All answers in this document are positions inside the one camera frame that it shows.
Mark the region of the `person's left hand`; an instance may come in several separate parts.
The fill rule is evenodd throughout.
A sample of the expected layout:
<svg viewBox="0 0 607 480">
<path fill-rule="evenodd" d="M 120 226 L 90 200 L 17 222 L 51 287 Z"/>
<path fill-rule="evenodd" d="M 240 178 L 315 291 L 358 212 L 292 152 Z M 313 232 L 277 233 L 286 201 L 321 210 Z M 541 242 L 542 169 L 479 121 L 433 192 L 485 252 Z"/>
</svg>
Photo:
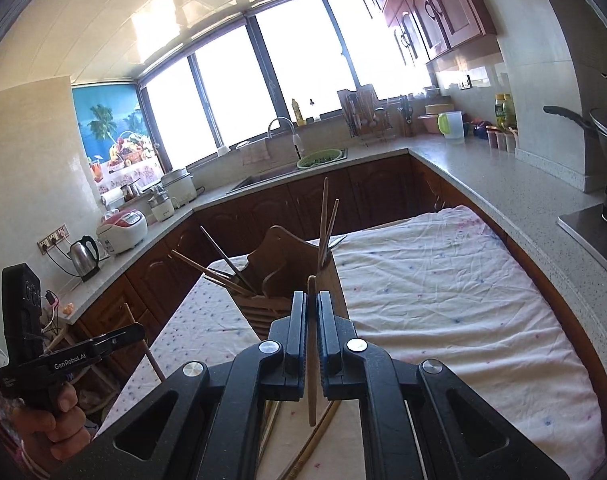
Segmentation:
<svg viewBox="0 0 607 480">
<path fill-rule="evenodd" d="M 38 479 L 47 479 L 92 441 L 85 427 L 85 414 L 78 407 L 76 389 L 68 382 L 59 390 L 56 405 L 57 414 L 23 404 L 12 412 L 12 423 L 21 439 L 22 458 L 28 471 Z"/>
</svg>

